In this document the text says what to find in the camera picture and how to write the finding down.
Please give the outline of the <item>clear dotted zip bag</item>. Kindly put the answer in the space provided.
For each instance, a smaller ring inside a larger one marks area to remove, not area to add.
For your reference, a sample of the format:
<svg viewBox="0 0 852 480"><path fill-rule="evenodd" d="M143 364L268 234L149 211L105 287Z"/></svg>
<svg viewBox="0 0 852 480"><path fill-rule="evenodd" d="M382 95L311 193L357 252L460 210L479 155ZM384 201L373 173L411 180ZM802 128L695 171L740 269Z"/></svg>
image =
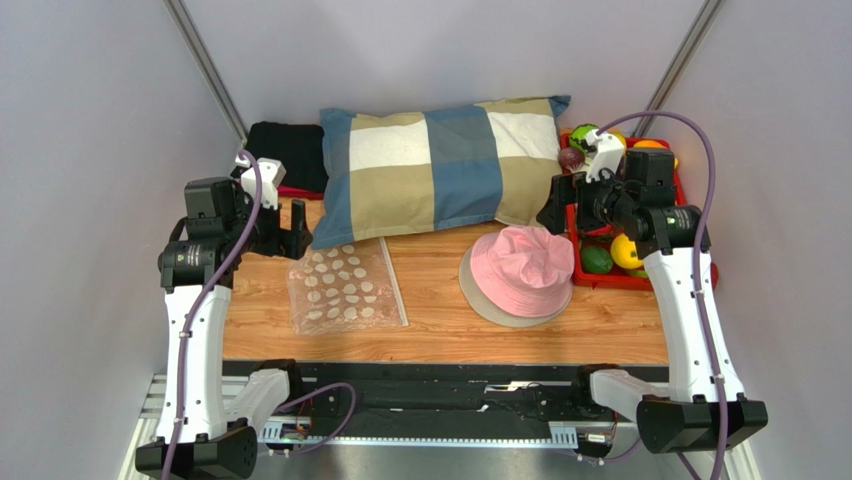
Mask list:
<svg viewBox="0 0 852 480"><path fill-rule="evenodd" d="M383 238L308 250L288 271L290 321L303 336L409 325Z"/></svg>

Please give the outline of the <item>yellow apple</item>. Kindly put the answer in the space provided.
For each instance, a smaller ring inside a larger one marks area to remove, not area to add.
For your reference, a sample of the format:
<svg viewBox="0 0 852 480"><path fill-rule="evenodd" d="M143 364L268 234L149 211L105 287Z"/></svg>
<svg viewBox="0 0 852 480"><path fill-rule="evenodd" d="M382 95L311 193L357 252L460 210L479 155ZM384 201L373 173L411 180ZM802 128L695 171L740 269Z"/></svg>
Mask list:
<svg viewBox="0 0 852 480"><path fill-rule="evenodd" d="M636 244L625 234L620 234L612 240L610 256L613 262L624 270L638 270L643 267Z"/></svg>

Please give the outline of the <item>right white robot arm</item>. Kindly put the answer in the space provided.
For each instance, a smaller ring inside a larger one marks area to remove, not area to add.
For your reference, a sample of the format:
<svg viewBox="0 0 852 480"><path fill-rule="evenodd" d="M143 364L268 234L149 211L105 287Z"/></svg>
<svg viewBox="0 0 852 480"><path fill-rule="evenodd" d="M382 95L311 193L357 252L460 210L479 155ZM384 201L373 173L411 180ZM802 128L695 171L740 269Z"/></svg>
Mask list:
<svg viewBox="0 0 852 480"><path fill-rule="evenodd" d="M663 321L667 388L610 364L578 374L578 407L609 409L635 422L654 454L727 450L768 424L733 367L713 297L710 240L699 207L678 198L674 157L630 149L622 164L552 178L537 216L551 233L610 225L636 244Z"/></svg>

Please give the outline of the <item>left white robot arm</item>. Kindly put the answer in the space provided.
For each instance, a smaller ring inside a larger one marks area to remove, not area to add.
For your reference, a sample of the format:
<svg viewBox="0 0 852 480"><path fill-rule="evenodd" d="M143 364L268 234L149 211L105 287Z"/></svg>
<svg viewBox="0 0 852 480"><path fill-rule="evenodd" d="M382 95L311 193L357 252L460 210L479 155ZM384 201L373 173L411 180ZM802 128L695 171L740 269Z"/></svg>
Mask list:
<svg viewBox="0 0 852 480"><path fill-rule="evenodd" d="M168 314L164 405L156 433L137 447L136 470L156 479L247 479L258 431L301 383L292 360L265 360L226 404L224 327L242 256L301 259L312 241L302 200L281 225L275 194L213 177L184 188L186 214L158 257Z"/></svg>

